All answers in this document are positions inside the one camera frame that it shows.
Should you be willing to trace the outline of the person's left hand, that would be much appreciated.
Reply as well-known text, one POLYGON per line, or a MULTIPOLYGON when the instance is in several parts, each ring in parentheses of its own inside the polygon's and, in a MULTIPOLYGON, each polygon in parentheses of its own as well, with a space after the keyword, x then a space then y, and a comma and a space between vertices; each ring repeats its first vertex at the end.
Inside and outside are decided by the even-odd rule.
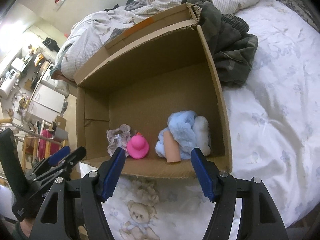
POLYGON ((35 219, 26 218, 21 222, 17 222, 15 230, 12 232, 12 237, 15 240, 29 240, 31 230, 35 219))

